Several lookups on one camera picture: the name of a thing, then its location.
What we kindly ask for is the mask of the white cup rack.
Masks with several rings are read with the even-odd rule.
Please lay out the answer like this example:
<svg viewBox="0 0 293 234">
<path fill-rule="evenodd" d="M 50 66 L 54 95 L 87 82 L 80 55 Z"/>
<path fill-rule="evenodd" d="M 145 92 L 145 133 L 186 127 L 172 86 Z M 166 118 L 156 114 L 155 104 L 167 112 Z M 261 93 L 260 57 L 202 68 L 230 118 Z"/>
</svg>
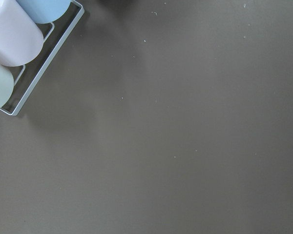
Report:
<svg viewBox="0 0 293 234">
<path fill-rule="evenodd" d="M 42 50 L 31 62 L 7 68 L 14 78 L 14 90 L 9 100 L 0 108 L 0 111 L 10 116 L 16 116 L 20 112 L 84 13 L 85 9 L 82 4 L 72 0 L 67 11 L 59 19 L 47 24 L 37 25 L 44 36 Z"/>
</svg>

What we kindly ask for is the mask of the blue cup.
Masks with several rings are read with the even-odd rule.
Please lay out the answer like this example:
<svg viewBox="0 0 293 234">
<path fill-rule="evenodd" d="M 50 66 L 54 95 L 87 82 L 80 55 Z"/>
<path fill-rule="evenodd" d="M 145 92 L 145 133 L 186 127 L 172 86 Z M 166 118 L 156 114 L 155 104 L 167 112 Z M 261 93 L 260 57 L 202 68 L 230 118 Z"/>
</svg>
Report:
<svg viewBox="0 0 293 234">
<path fill-rule="evenodd" d="M 71 0 L 17 0 L 17 3 L 35 23 L 46 24 L 59 19 Z"/>
</svg>

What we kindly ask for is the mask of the pink cup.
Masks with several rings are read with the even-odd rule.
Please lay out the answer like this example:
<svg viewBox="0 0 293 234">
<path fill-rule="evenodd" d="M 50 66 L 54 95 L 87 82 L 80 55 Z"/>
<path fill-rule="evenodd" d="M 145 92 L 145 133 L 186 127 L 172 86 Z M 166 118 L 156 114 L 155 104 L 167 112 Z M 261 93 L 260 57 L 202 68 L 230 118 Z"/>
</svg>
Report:
<svg viewBox="0 0 293 234">
<path fill-rule="evenodd" d="M 15 0 L 0 0 L 0 64 L 16 67 L 34 60 L 43 34 Z"/>
</svg>

